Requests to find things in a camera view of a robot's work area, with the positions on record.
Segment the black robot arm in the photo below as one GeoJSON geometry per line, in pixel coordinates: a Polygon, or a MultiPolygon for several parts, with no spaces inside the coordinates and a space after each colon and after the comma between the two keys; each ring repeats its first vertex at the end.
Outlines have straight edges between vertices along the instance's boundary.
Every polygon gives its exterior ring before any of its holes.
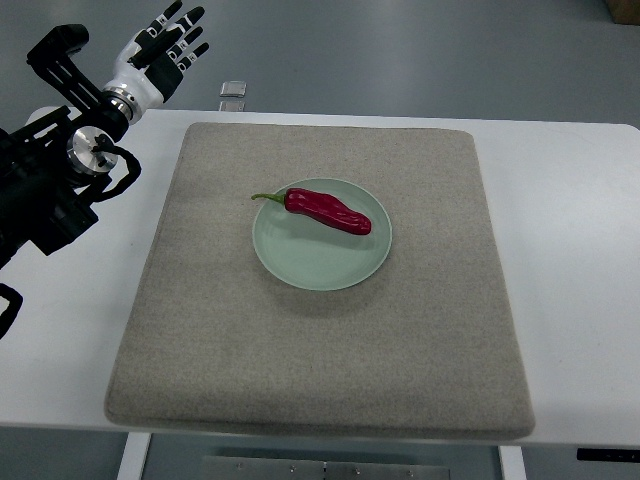
{"type": "Polygon", "coordinates": [[[85,26],[61,25],[27,55],[69,103],[1,134],[3,265],[28,242],[45,255],[69,245],[97,222],[92,204],[121,195],[141,174],[138,159],[117,144],[131,107],[100,91],[71,60],[88,41],[85,26]]]}

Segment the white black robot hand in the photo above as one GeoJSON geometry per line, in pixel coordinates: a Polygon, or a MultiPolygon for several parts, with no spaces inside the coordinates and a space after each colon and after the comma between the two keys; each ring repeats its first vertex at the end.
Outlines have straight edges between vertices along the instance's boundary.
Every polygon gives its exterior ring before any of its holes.
{"type": "Polygon", "coordinates": [[[103,88],[105,94],[127,101],[135,115],[166,103],[186,71],[209,49],[200,39],[205,8],[180,14],[182,6],[181,1],[172,2],[131,38],[116,58],[114,77],[103,88]]]}

